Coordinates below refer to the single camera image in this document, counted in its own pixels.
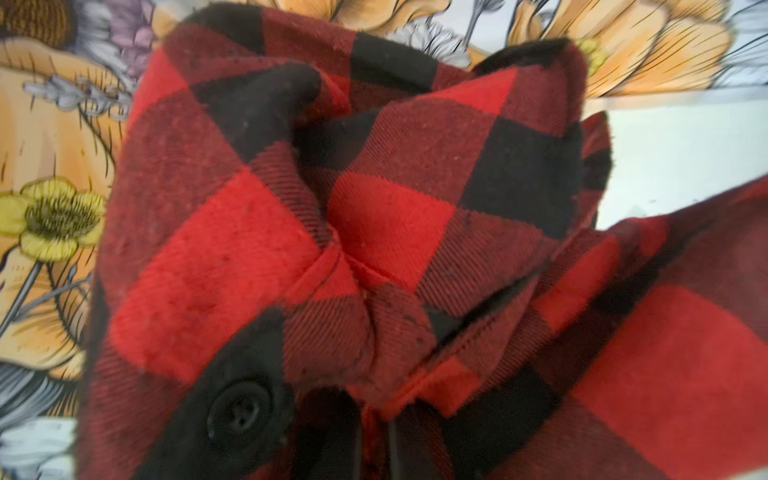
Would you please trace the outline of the red black plaid shirt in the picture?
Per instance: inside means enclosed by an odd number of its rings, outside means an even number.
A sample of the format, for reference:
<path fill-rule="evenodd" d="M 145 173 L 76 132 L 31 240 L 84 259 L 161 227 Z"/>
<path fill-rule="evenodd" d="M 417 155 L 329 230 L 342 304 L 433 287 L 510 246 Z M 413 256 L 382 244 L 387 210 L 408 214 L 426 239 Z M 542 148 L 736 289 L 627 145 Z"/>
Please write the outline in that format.
<path fill-rule="evenodd" d="M 593 227 L 566 39 L 472 71 L 256 5 L 153 53 L 80 479 L 721 479 L 767 465 L 767 181 Z"/>

